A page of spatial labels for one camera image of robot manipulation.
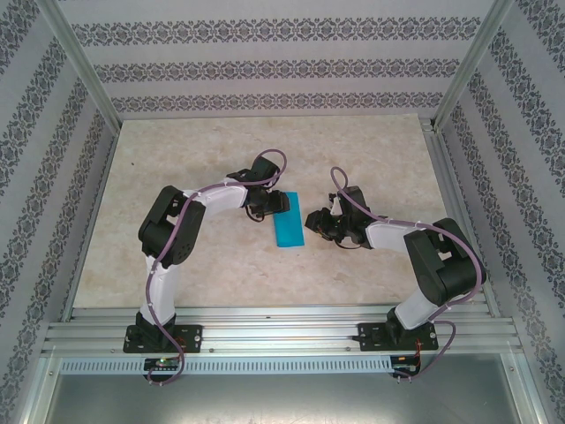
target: enclosure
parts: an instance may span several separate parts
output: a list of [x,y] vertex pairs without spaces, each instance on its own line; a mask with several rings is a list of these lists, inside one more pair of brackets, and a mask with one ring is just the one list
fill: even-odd
[[[0,10],[1,422],[565,422],[565,1]],[[303,220],[341,166],[378,215],[459,224],[488,278],[426,376],[396,382],[414,351],[353,338],[412,293],[405,254],[307,229],[281,249],[241,210],[182,266],[177,321],[203,328],[184,375],[149,387],[154,355],[123,353],[155,197],[265,148]]]

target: metal frame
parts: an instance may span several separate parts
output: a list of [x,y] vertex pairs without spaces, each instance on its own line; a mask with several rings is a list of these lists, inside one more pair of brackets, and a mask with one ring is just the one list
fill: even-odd
[[[471,220],[467,214],[467,208],[463,201],[463,195],[459,186],[455,183],[455,170],[451,166],[445,140],[440,133],[437,133],[429,119],[420,119],[422,133],[426,140],[426,145],[430,159],[432,160],[433,171],[438,181],[441,198],[445,205],[448,216],[454,218],[459,225],[465,237],[471,243],[475,252],[479,252],[477,238],[471,226]],[[490,281],[486,281],[483,285],[483,291],[486,297],[486,303],[493,316],[501,316],[501,312],[494,297],[493,287]]]
[[88,60],[87,54],[80,46],[79,39],[65,18],[57,0],[38,0],[37,5],[41,15],[47,20],[55,33],[57,40],[63,46],[65,53],[71,60],[77,74],[84,82],[88,93],[93,97],[96,106],[109,125],[112,133],[118,134],[122,127],[122,120],[117,114],[108,93],[104,89],[94,67]]
[[[118,130],[115,137],[119,137],[120,130]],[[106,187],[106,183],[108,183],[109,177],[109,170],[112,167],[112,161],[114,160],[114,154],[116,153],[117,148],[117,140],[114,141],[110,148],[109,152],[109,159],[108,164],[106,165],[106,169],[104,170],[104,174],[102,175],[102,182],[96,193],[96,199],[94,199],[94,209],[92,212],[92,217],[90,218],[90,223],[88,224],[87,228],[87,235],[85,237],[85,247],[80,251],[79,254],[79,262],[77,264],[77,272],[75,272],[74,277],[71,281],[71,287],[69,289],[69,297],[67,298],[66,303],[64,304],[63,313],[61,314],[61,321],[68,322],[71,319],[72,315],[72,305],[74,304],[74,300],[77,297],[77,291],[79,290],[79,282],[80,277],[82,276],[82,270],[85,266],[85,261],[87,260],[88,254],[88,246],[90,245],[90,241],[92,240],[92,236],[94,234],[94,226],[96,225],[96,217],[98,216],[98,212],[100,211],[100,206],[102,204],[102,197],[104,195],[104,188]]]
[[488,49],[488,44],[494,37],[496,30],[502,23],[514,2],[512,0],[494,0],[493,5],[485,16],[482,25],[477,31],[465,58],[459,65],[455,77],[449,84],[448,91],[441,99],[440,105],[433,117],[433,128],[442,128],[449,118],[451,110],[455,107],[459,96],[465,89],[471,75],[475,72],[478,62]]
[[[358,343],[350,337],[357,334],[359,322],[384,321],[391,307],[179,308],[178,323],[198,323],[204,327],[202,352],[186,355],[191,365],[187,365],[185,373],[289,374],[261,365],[274,360],[297,364],[291,369],[292,374],[390,372],[386,365],[390,356],[409,355],[414,351],[378,352],[377,355],[361,352]],[[33,402],[28,402],[26,409],[31,420],[21,422],[44,422],[46,405],[50,403],[59,373],[140,374],[143,358],[160,356],[122,352],[125,329],[133,322],[136,312],[134,308],[75,309],[69,322],[51,323],[41,350],[41,360],[48,362],[38,368],[36,390],[32,393],[37,396]],[[444,316],[457,326],[457,337],[447,354],[499,354],[522,423],[546,423],[513,320],[493,318],[484,293],[479,293],[471,302],[454,306]],[[447,341],[450,330],[449,326],[436,327],[440,346]],[[427,358],[434,355],[434,352],[422,353]],[[382,363],[375,366],[375,359]],[[137,367],[130,369],[124,363],[137,363]],[[237,364],[240,371],[235,372]]]

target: blue sponge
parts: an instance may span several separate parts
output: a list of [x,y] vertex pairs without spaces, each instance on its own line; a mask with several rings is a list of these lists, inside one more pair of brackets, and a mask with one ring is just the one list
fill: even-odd
[[304,245],[302,219],[298,193],[286,192],[289,197],[290,210],[274,214],[276,245],[279,247],[294,247]]

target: cable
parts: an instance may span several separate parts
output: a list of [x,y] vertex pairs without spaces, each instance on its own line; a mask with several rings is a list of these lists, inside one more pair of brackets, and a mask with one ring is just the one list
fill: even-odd
[[151,368],[149,370],[149,372],[147,373],[147,380],[149,381],[149,384],[157,384],[159,386],[164,386],[166,384],[171,384],[172,382],[174,382],[184,371],[185,369],[185,351],[183,350],[183,348],[181,347],[181,345],[179,343],[177,343],[177,340],[175,340],[173,338],[173,336],[171,334],[169,334],[169,332],[162,326],[162,324],[159,322],[159,319],[157,318],[157,314],[155,313],[155,310],[153,309],[153,303],[151,302],[151,282],[153,281],[153,275],[155,273],[155,271],[157,270],[157,267],[159,266],[159,263],[161,263],[162,259],[165,257],[165,255],[167,254],[167,252],[170,250],[170,247],[173,244],[173,241],[175,239],[175,237],[177,236],[178,233],[178,229],[180,228],[180,224],[183,222],[183,219],[185,217],[185,213],[186,210],[188,209],[188,205],[190,205],[191,201],[194,200],[194,198],[196,198],[199,194],[204,193],[208,190],[212,190],[214,188],[221,188],[221,187],[233,187],[233,186],[263,186],[265,184],[268,184],[272,181],[278,180],[278,178],[283,174],[283,172],[286,170],[286,164],[287,164],[287,157],[286,154],[284,154],[284,152],[282,150],[279,150],[278,148],[268,148],[267,150],[263,150],[261,153],[259,153],[257,155],[257,157],[261,157],[266,153],[278,153],[279,155],[282,156],[282,160],[283,160],[283,164],[282,164],[282,168],[281,170],[279,170],[278,173],[276,173],[273,177],[271,178],[267,178],[267,179],[263,179],[261,181],[253,181],[253,182],[245,182],[245,183],[241,183],[238,181],[232,182],[232,183],[217,183],[217,184],[212,184],[212,185],[208,185],[204,188],[199,189],[198,191],[196,191],[195,193],[191,194],[188,199],[185,201],[185,204],[183,205],[183,208],[181,209],[180,213],[178,214],[178,219],[177,222],[175,223],[175,226],[173,227],[173,231],[171,232],[169,239],[167,240],[167,243],[165,244],[165,247],[162,249],[161,253],[159,254],[159,256],[157,257],[157,259],[154,260],[153,265],[151,267],[151,270],[149,271],[149,275],[147,276],[147,283],[145,286],[145,297],[146,297],[146,301],[147,301],[147,309],[149,310],[149,313],[151,314],[151,317],[153,318],[153,321],[155,323],[155,325],[157,326],[157,328],[159,329],[159,331],[161,331],[161,333],[168,338],[168,340],[175,346],[175,348],[177,349],[177,352],[180,356],[180,360],[181,360],[181,365],[178,368],[178,371],[176,374],[172,375],[169,379],[165,380],[164,382],[155,382],[151,379],[151,374],[154,371],[154,368]]
[[261,218],[256,218],[255,216],[251,215],[251,211],[249,210],[249,206],[245,207],[245,213],[247,214],[247,216],[249,217],[249,219],[251,219],[253,222],[255,223],[262,223],[263,221],[265,221],[265,214],[261,214]]
[[[337,179],[335,178],[335,172],[339,171],[343,178],[345,179],[345,185],[341,186],[339,185],[339,183],[337,182]],[[432,363],[430,363],[430,365],[428,365],[423,371],[421,371],[420,373],[418,373],[418,377],[420,377],[421,375],[425,374],[431,367],[433,367],[435,365],[435,363],[443,356],[443,354],[445,353],[445,351],[449,348],[449,346],[451,345],[451,343],[453,342],[453,339],[456,336],[456,325],[451,322],[451,321],[434,321],[434,319],[439,316],[440,314],[443,314],[443,312],[445,312],[448,308],[451,308],[452,305],[458,305],[460,303],[464,303],[465,301],[467,301],[468,299],[472,298],[473,296],[475,296],[475,294],[477,294],[477,292],[480,290],[480,286],[482,285],[482,271],[480,268],[480,263],[478,262],[478,258],[477,255],[472,251],[472,249],[470,247],[468,247],[460,238],[458,238],[455,234],[450,233],[449,231],[445,231],[442,228],[438,228],[435,227],[429,223],[413,223],[411,221],[401,221],[401,220],[395,220],[395,219],[389,219],[389,218],[383,218],[382,216],[377,216],[375,214],[373,214],[371,211],[367,210],[366,208],[363,208],[361,205],[359,205],[356,201],[354,201],[343,189],[344,187],[347,187],[348,183],[349,183],[349,179],[347,178],[347,174],[345,173],[345,171],[343,169],[341,169],[338,166],[334,166],[330,172],[329,175],[332,178],[332,181],[334,181],[335,186],[337,187],[337,191],[345,198],[347,199],[353,206],[355,206],[357,209],[359,209],[360,211],[364,212],[367,216],[371,217],[372,219],[375,219],[377,221],[381,221],[384,223],[392,223],[394,225],[402,225],[403,227],[416,227],[416,228],[426,228],[427,230],[432,230],[432,231],[436,231],[438,233],[440,233],[441,235],[447,237],[448,239],[452,239],[454,242],[456,242],[471,258],[471,262],[473,263],[473,266],[475,267],[475,274],[477,275],[477,281],[475,283],[475,286],[473,287],[473,290],[471,290],[468,294],[466,294],[465,296],[463,296],[460,299],[455,299],[452,302],[446,302],[445,305],[443,305],[442,307],[438,308],[437,311],[435,311],[429,318],[428,321],[432,322],[432,323],[438,323],[438,324],[448,324],[453,328],[453,332],[451,333],[451,337],[449,338],[448,342],[443,346],[443,348],[441,349],[440,353],[438,353],[436,355],[436,357],[433,359]]]
[[416,357],[418,357],[418,364],[416,364],[416,367],[419,367],[422,363],[422,342],[420,342],[419,338],[416,339],[416,354],[414,355],[414,358]]
[[357,250],[361,247],[361,245],[359,245],[357,247],[347,247],[347,246],[340,244],[340,242],[337,241],[337,240],[334,240],[334,242],[335,242],[335,245],[338,246],[340,249],[345,249],[345,250]]
[[443,345],[443,347],[440,350],[440,353],[438,353],[437,355],[435,355],[435,358],[433,358],[432,362],[430,362],[430,365],[428,365],[426,368],[424,368],[422,371],[420,371],[419,373],[417,373],[416,375],[408,375],[406,373],[404,373],[403,371],[398,371],[397,369],[395,369],[395,373],[403,375],[404,377],[408,378],[408,380],[411,382],[412,380],[416,380],[418,378],[420,378],[422,375],[424,375],[425,373],[427,373],[430,368],[432,368],[437,361],[445,354],[445,352],[447,351],[447,349],[449,349],[449,347],[451,346],[451,344],[453,343],[454,338],[456,338],[456,334],[457,334],[457,328],[456,325],[451,322],[451,321],[446,321],[446,320],[438,320],[435,322],[436,324],[447,324],[450,325],[451,328],[453,329],[451,331],[451,336],[449,336],[449,340],[447,341],[446,344]]

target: table surface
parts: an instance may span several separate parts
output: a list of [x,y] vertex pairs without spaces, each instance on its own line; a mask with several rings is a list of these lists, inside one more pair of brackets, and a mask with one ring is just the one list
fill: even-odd
[[[373,212],[432,223],[445,208],[416,115],[126,121],[109,172],[75,307],[137,307],[145,260],[139,226],[164,186],[195,189],[248,168],[266,148],[289,158],[277,188],[298,192],[302,220],[328,205],[339,165]],[[275,154],[269,159],[280,161]],[[272,217],[242,209],[206,220],[181,266],[178,306],[398,303],[416,287],[407,255],[346,251],[305,229],[279,248]]]

